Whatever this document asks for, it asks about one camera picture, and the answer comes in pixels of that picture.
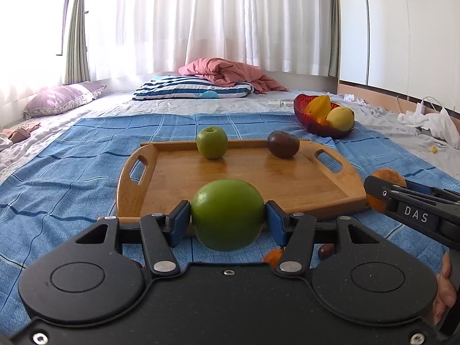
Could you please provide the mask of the person's right hand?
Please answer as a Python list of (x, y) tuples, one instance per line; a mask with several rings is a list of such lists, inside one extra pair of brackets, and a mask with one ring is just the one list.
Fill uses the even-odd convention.
[(456, 289), (450, 281), (451, 260), (450, 252), (442, 258), (441, 272), (437, 275), (437, 295), (432, 306), (432, 322), (437, 325), (447, 308), (452, 308), (456, 302)]

